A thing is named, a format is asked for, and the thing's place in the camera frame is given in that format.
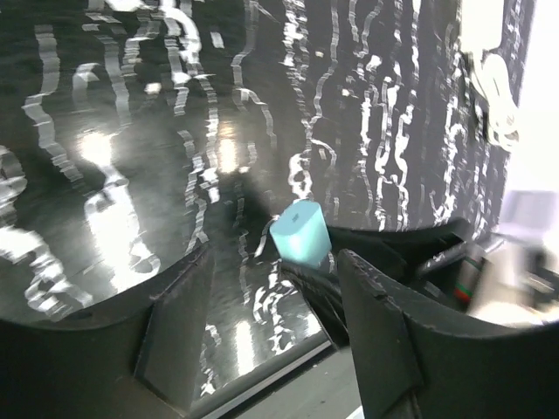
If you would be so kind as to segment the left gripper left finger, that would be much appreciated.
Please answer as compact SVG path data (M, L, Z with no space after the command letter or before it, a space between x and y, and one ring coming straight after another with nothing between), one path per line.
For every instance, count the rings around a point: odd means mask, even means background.
M214 269L201 245L59 322L3 321L2 417L188 417Z

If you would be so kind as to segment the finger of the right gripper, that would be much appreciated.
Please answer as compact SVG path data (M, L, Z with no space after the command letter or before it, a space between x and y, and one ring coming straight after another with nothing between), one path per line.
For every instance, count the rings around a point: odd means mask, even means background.
M455 245L464 243L473 232L464 218L415 230L372 231L328 226L328 233L337 254L350 250L371 264L397 269L398 264L415 268Z
M348 347L349 332L338 278L319 268L288 261L280 262L279 272L301 294L333 346Z

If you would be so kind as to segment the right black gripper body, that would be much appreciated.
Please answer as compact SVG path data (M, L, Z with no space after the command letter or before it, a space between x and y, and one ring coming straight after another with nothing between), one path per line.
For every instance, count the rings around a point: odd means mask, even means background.
M480 282L486 250L457 237L420 242L412 253L410 288L454 310L467 310Z

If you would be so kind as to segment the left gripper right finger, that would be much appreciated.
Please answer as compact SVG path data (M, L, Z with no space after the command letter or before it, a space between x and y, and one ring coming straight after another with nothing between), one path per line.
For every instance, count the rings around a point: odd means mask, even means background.
M349 250L338 274L366 417L557 417L557 324L514 329L475 319Z

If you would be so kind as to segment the mint plug adapter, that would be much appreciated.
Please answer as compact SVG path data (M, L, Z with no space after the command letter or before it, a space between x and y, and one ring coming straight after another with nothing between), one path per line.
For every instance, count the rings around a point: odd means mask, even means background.
M313 201L289 205L270 233L280 257L295 264L319 268L332 249L321 206Z

